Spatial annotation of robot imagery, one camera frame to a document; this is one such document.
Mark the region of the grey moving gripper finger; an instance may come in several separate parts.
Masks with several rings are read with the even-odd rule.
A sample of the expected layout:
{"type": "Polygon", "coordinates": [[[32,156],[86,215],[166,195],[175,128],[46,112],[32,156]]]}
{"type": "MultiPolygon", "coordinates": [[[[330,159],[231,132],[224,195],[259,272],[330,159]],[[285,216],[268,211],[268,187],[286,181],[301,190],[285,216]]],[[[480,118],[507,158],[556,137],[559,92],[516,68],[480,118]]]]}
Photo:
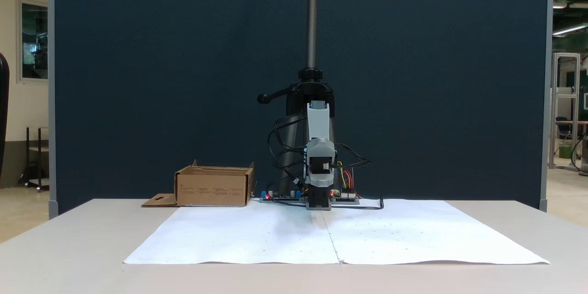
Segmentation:
{"type": "Polygon", "coordinates": [[[312,139],[307,143],[308,158],[334,158],[334,143],[329,139],[312,139]]]}

